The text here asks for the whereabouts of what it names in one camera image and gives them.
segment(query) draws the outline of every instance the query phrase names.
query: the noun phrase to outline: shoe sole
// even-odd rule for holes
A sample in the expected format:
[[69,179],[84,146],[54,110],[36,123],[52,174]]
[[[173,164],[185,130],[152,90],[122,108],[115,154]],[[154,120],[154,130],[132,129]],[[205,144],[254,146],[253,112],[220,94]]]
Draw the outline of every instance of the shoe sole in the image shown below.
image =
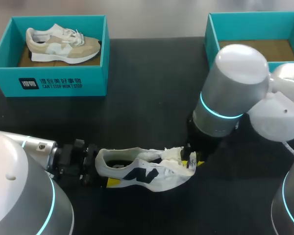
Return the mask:
[[98,52],[99,51],[97,51],[96,53],[94,53],[92,55],[85,56],[82,58],[68,58],[68,57],[64,57],[64,56],[60,56],[60,55],[32,53],[31,60],[36,61],[36,62],[50,62],[50,61],[60,60],[60,61],[66,62],[68,64],[79,64],[79,63],[82,63],[82,62],[85,62],[87,60],[92,59],[93,57],[95,57],[98,54]]

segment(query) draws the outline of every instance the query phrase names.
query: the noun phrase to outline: brown cardboard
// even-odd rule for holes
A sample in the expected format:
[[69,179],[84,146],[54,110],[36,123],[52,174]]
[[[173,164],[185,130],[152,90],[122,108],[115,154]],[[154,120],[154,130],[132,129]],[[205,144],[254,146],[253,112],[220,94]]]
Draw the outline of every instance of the brown cardboard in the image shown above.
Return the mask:
[[294,52],[288,40],[220,41],[220,48],[230,44],[243,44],[255,48],[268,62],[294,61]]
[[94,66],[100,65],[100,52],[93,59],[85,61],[79,64],[68,64],[63,61],[51,61],[51,62],[34,62],[29,57],[29,49],[27,45],[24,46],[23,53],[21,55],[18,67],[56,67],[56,66]]

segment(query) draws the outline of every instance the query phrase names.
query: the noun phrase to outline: black tabletop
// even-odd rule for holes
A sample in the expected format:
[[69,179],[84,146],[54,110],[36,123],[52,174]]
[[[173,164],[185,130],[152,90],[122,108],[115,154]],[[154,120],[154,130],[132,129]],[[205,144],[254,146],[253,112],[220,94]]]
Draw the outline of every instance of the black tabletop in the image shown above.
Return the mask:
[[[182,146],[207,73],[201,37],[111,40],[106,97],[5,98],[0,91],[0,130],[114,149]],[[74,209],[75,235],[273,235],[271,202],[293,162],[244,115],[239,129],[175,189],[83,188],[69,176],[59,185]]]

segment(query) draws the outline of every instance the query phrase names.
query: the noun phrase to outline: black logo on box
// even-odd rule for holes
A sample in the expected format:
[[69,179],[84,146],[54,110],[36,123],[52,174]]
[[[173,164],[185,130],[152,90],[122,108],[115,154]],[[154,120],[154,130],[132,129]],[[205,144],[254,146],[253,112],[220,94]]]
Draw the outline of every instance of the black logo on box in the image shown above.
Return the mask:
[[39,89],[35,78],[19,78],[19,81],[24,90]]

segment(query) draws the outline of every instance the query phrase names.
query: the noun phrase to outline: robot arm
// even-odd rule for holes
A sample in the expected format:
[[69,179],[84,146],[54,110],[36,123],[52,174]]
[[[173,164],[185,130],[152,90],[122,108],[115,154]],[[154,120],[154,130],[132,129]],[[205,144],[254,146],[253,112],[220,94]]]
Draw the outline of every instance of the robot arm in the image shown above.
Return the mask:
[[264,56],[244,45],[222,48],[188,120],[188,143],[206,160],[244,113],[266,139],[294,139],[294,64],[273,74]]

